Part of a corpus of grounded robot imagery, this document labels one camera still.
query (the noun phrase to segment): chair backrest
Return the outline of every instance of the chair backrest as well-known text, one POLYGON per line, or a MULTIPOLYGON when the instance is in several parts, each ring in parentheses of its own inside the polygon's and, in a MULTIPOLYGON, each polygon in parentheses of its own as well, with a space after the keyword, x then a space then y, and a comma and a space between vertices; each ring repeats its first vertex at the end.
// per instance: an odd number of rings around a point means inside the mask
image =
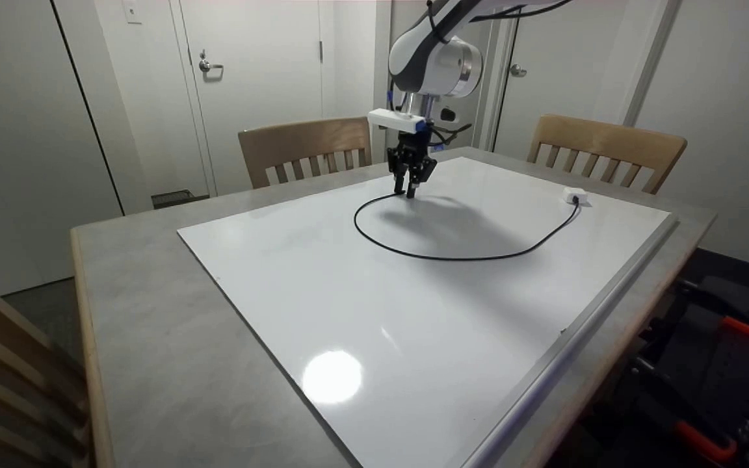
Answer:
POLYGON ((0 465, 89 465, 84 367, 0 298, 0 465))
POLYGON ((540 149, 548 149, 546 167, 562 167, 564 171, 583 176, 600 174, 603 181, 616 181, 622 187, 633 187, 637 174, 647 168, 651 174, 639 191, 659 192, 672 167, 685 153, 686 141, 637 127, 546 115, 538 119, 531 141, 531 163, 546 153, 540 149))
POLYGON ((248 129, 239 132, 239 142, 252 187, 270 185, 269 168, 276 171, 279 181, 289 181, 289 174, 304 180, 304 171, 319 176, 323 168, 371 167, 370 123, 363 118, 248 129))

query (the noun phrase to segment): red object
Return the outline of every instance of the red object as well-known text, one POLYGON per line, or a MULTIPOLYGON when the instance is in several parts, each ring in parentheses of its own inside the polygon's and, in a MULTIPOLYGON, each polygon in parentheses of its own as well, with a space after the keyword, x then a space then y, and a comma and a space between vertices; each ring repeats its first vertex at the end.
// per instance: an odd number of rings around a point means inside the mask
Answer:
POLYGON ((728 462, 738 451, 735 439, 731 438, 726 448, 718 448, 711 438, 705 438, 689 422, 676 422, 676 434, 685 438, 686 444, 691 444, 699 456, 718 461, 718 462, 728 462))
POLYGON ((721 328, 735 334, 735 335, 749 337, 749 322, 742 322, 742 319, 735 319, 735 318, 722 318, 722 319, 721 319, 721 328))

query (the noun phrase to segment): table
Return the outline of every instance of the table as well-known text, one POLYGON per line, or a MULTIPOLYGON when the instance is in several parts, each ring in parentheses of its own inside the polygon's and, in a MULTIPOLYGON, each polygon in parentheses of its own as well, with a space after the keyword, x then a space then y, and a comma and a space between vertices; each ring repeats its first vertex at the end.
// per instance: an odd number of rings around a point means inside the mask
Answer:
MULTIPOLYGON (((678 227, 556 374, 499 465, 538 465, 642 328, 713 217, 473 149, 447 152, 659 206, 678 227)), ((86 373, 101 465, 353 465, 175 228, 383 176, 357 168, 73 232, 86 373)))

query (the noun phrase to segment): robotic arm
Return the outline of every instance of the robotic arm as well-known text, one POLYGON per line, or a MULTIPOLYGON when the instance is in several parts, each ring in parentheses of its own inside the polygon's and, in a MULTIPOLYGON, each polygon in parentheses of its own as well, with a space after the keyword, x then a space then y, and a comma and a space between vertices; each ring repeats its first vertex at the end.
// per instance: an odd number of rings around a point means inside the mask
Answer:
POLYGON ((413 197, 415 187, 435 171, 426 145, 431 135, 430 106, 440 96, 467 96, 482 79, 482 55, 456 32, 473 22, 518 19, 526 6, 551 2, 553 10, 568 0, 435 0, 426 12, 392 44, 392 87, 408 93, 406 109, 374 109, 370 123, 397 129, 397 149, 388 152, 395 174, 395 194, 413 197))

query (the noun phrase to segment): cable connector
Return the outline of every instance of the cable connector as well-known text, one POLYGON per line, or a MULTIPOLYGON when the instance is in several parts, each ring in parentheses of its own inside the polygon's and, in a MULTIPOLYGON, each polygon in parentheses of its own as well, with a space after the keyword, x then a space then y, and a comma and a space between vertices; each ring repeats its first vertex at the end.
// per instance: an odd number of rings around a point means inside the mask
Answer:
POLYGON ((590 206, 590 201, 588 201, 588 192, 585 191, 579 191, 579 187, 564 187, 562 191, 562 204, 564 206, 590 206))

